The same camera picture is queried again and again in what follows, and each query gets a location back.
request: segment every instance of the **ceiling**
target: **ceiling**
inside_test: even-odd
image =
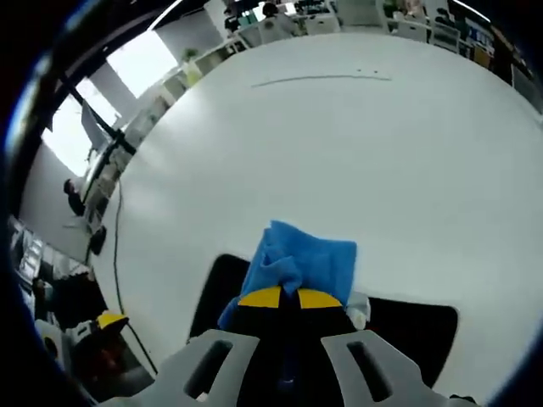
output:
[[[179,19],[202,8],[208,0],[183,0],[160,25]],[[90,75],[105,57],[134,36],[145,31],[173,0],[90,0],[87,1],[85,19],[71,31],[64,29],[68,18],[81,11],[81,0],[14,0],[9,10],[0,13],[4,21],[0,30],[5,32],[3,51],[12,55],[10,64],[4,64],[3,97],[0,118],[6,129],[10,112],[28,81],[36,61],[46,50],[53,50],[51,65],[43,76],[34,100],[33,114],[25,137],[20,140],[16,156],[8,169],[8,187],[11,192],[9,206],[17,214],[25,180],[37,149],[41,134],[49,118],[66,95],[66,90],[56,90],[57,74],[67,72],[77,83]],[[533,36],[532,30],[540,26],[540,5],[529,0],[464,0],[478,9],[520,45],[536,71],[543,71],[543,58],[534,50],[541,48],[541,35]]]

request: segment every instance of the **black cable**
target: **black cable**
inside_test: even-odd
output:
[[[119,309],[120,312],[124,315],[125,314],[125,307],[122,305],[122,299],[120,298],[120,286],[119,286],[119,271],[117,270],[117,248],[119,246],[119,218],[120,218],[120,207],[122,206],[122,186],[119,182],[119,205],[117,206],[117,215],[115,216],[115,245],[114,245],[114,252],[113,252],[113,272],[115,275],[115,290],[117,292],[117,301],[119,302]],[[136,331],[134,331],[134,328],[132,328],[132,325],[130,325],[130,322],[126,324],[128,326],[128,329],[132,331],[134,334],[134,337],[136,338],[137,344],[142,349],[143,354],[145,355],[145,358],[147,359],[147,362],[151,365],[151,368],[153,369],[153,372],[155,375],[159,374],[159,371],[157,371],[156,366],[154,365],[153,361],[151,360],[151,357],[147,353],[147,350],[145,350],[145,347],[142,344],[141,339],[136,334]]]

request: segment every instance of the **yellow object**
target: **yellow object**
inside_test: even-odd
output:
[[[258,308],[279,308],[280,287],[264,288],[241,298],[238,305]]]
[[[100,329],[104,329],[106,326],[114,324],[119,321],[128,321],[128,317],[123,314],[113,314],[108,311],[104,311],[97,319]]]
[[[298,290],[301,309],[341,307],[341,303],[329,294],[301,288]]]

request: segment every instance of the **blue cloth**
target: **blue cloth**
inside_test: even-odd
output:
[[[328,293],[343,306],[349,299],[355,270],[356,243],[313,237],[289,224],[272,220],[256,249],[242,285],[219,318],[224,329],[241,297],[264,288],[282,286],[287,294],[298,288]]]

